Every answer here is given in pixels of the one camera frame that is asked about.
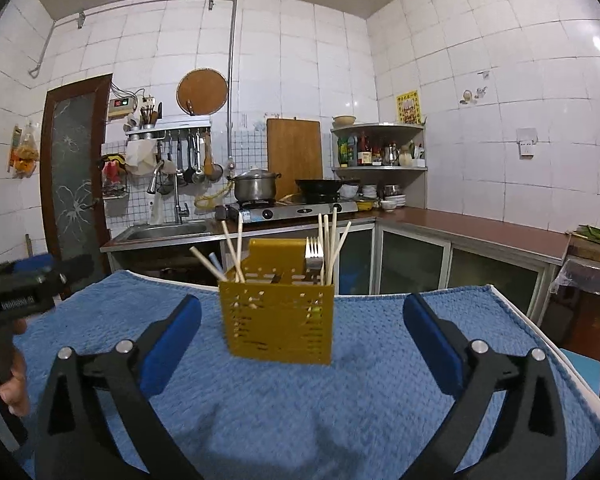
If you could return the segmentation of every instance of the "glass cabinet door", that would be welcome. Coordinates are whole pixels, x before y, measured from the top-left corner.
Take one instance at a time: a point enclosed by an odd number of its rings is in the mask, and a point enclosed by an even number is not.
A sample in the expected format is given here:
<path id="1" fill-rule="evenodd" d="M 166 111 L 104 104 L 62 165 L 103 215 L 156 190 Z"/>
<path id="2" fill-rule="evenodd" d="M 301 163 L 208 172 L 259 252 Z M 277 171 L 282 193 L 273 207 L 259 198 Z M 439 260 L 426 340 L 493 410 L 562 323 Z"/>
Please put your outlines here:
<path id="1" fill-rule="evenodd" d="M 369 294 L 374 252 L 374 229 L 349 230 L 338 258 L 338 294 Z"/>
<path id="2" fill-rule="evenodd" d="M 380 294 L 442 288 L 449 252 L 448 242 L 382 230 Z"/>
<path id="3" fill-rule="evenodd" d="M 536 290 L 539 271 L 454 248 L 448 286 L 493 285 L 522 312 Z"/>

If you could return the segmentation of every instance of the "kitchen counter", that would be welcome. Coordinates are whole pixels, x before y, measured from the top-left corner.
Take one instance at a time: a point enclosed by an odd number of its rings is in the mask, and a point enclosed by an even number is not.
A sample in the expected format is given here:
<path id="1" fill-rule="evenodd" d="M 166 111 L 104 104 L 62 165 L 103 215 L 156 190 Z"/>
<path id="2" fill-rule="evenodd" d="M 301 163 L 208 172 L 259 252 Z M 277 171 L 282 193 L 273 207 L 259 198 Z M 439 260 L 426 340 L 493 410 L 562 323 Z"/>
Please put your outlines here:
<path id="1" fill-rule="evenodd" d="M 422 234 L 435 235 L 451 241 L 464 238 L 485 244 L 496 244 L 514 252 L 535 255 L 539 260 L 555 265 L 560 265 L 564 260 L 570 242 L 570 237 L 562 233 L 486 218 L 412 207 L 404 207 L 391 212 L 372 210 L 343 214 L 338 216 L 338 220 L 339 226 L 344 226 L 349 220 L 353 224 L 381 222 L 386 226 L 411 228 Z M 312 224 L 317 226 L 316 219 L 245 224 L 244 234 L 267 236 L 305 229 Z M 228 222 L 228 227 L 231 238 L 235 238 L 237 225 Z M 220 222 L 210 220 L 208 231 L 208 234 L 203 235 L 120 242 L 120 239 L 124 238 L 124 233 L 122 233 L 102 246 L 100 251 L 109 253 L 224 239 Z"/>

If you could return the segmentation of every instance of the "blue towel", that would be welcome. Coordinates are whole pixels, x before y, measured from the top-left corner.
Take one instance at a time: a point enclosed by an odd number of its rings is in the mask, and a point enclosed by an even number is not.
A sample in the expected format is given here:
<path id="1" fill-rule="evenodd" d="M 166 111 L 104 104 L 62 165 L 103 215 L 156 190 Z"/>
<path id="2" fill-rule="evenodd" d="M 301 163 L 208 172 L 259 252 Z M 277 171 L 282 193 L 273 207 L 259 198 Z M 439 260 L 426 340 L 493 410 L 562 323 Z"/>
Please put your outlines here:
<path id="1" fill-rule="evenodd" d="M 35 410 L 56 352 L 101 352 L 177 306 L 186 286 L 120 271 L 32 323 L 16 344 L 27 359 Z M 197 291 L 202 325 L 165 391 L 152 397 L 160 420 L 206 480 L 398 479 L 452 405 L 402 322 L 404 295 L 336 298 L 330 366 L 235 358 L 224 343 L 216 292 Z M 544 343 L 491 292 L 468 286 L 424 294 L 471 340 L 524 355 Z M 600 444 L 600 421 L 551 357 L 564 409 L 571 479 Z M 461 468 L 475 463 L 495 424 L 494 400 Z M 122 456 L 142 467 L 108 394 L 101 396 Z M 32 431 L 19 459 L 32 474 Z"/>

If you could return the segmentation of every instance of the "stack of plates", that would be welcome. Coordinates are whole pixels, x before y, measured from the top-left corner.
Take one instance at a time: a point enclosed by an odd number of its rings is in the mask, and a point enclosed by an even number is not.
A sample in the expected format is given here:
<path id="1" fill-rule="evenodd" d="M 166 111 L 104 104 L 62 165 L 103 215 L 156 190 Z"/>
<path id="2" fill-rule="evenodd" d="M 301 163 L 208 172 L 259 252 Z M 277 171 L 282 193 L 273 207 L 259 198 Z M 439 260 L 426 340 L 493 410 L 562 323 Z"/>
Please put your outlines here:
<path id="1" fill-rule="evenodd" d="M 396 207 L 404 207 L 407 202 L 406 195 L 388 196 L 385 200 L 395 203 Z"/>

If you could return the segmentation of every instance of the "cooking pot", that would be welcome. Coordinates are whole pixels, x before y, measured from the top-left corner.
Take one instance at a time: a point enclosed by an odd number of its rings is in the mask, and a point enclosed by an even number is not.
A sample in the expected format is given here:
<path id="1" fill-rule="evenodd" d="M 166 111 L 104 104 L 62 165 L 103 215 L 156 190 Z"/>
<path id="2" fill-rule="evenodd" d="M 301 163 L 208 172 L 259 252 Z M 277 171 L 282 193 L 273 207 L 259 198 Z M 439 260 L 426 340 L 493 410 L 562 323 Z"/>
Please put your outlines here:
<path id="1" fill-rule="evenodd" d="M 275 200 L 276 179 L 279 173 L 253 168 L 237 176 L 228 176 L 234 181 L 234 195 L 239 203 L 253 202 L 254 200 Z"/>

